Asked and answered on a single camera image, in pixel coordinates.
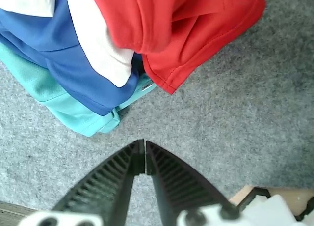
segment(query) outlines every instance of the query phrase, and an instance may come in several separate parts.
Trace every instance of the black plastic jaw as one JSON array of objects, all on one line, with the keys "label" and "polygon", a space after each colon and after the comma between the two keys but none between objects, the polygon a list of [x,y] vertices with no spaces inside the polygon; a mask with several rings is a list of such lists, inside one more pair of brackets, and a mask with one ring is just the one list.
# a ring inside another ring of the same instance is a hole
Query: black plastic jaw
[{"label": "black plastic jaw", "polygon": [[222,216],[239,212],[201,174],[162,147],[137,140],[94,168],[52,209],[98,214],[104,226],[124,226],[134,177],[152,177],[161,220],[175,226],[179,213],[221,204]]}]

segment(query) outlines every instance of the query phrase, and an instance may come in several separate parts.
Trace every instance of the white shirt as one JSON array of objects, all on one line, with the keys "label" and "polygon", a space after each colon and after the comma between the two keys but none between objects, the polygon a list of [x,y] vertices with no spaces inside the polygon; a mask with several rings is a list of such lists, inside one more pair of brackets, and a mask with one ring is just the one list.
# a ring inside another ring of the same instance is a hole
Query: white shirt
[{"label": "white shirt", "polygon": [[94,0],[68,0],[78,40],[92,68],[122,87],[131,75],[133,50],[117,48]]}]

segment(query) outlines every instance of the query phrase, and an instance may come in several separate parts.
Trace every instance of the blue fabric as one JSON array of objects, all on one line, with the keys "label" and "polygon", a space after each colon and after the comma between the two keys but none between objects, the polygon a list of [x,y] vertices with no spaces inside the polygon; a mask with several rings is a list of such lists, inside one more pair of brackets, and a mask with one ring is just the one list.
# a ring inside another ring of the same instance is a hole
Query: blue fabric
[{"label": "blue fabric", "polygon": [[16,55],[2,43],[0,60],[34,99],[46,106],[65,126],[86,136],[110,132],[120,122],[119,110],[156,87],[146,74],[140,76],[135,93],[107,115],[100,116],[70,96],[47,69]]},{"label": "blue fabric", "polygon": [[56,0],[53,18],[0,9],[0,42],[24,59],[48,68],[72,97],[99,115],[128,100],[138,83],[136,69],[121,88],[93,70],[77,39],[67,0]]}]

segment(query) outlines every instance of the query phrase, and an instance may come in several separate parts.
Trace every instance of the folded clothing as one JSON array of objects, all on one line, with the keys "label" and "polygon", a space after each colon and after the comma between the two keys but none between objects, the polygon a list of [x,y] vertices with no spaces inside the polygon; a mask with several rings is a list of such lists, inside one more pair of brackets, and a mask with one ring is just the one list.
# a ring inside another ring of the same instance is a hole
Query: folded clothing
[{"label": "folded clothing", "polygon": [[0,42],[24,59],[47,68],[72,97],[99,115],[127,101],[138,84],[136,68],[127,79],[124,77],[121,87],[95,71],[79,43],[67,0],[56,0],[52,18],[0,9]]},{"label": "folded clothing", "polygon": [[121,109],[156,87],[146,74],[141,75],[135,93],[107,115],[100,116],[67,93],[49,70],[18,56],[2,43],[0,60],[35,100],[46,106],[65,126],[86,136],[110,132],[120,122],[118,112]]},{"label": "folded clothing", "polygon": [[264,0],[95,0],[119,48],[142,54],[172,94],[192,71],[262,15]]}]

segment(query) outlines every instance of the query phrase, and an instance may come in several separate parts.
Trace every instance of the white plastic part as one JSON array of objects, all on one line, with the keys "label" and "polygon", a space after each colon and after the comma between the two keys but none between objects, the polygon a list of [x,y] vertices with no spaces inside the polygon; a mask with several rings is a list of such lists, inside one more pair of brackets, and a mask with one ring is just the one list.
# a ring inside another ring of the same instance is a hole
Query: white plastic part
[{"label": "white plastic part", "polygon": [[[241,213],[237,220],[224,220],[220,216],[220,205],[201,207],[207,222],[202,226],[314,226],[314,212],[297,222],[284,199],[274,195],[269,199],[256,197]],[[177,226],[186,226],[187,211],[182,211],[177,218]],[[98,215],[68,212],[36,212],[23,219],[18,226],[40,226],[45,219],[54,218],[57,226],[78,226],[90,222],[93,226],[103,226]]]},{"label": "white plastic part", "polygon": [[56,211],[38,211],[23,219],[18,226],[39,226],[44,220],[50,218],[56,219],[58,226],[78,226],[85,222],[93,226],[103,226],[103,220],[98,215]]},{"label": "white plastic part", "polygon": [[[224,220],[220,216],[220,205],[201,207],[207,223],[203,226],[314,226],[314,215],[311,213],[303,222],[297,222],[286,202],[280,195],[255,198],[241,213],[237,220]],[[177,218],[178,226],[186,226],[186,211]]]},{"label": "white plastic part", "polygon": [[314,211],[304,216],[304,219],[302,222],[305,223],[307,226],[314,226]]}]

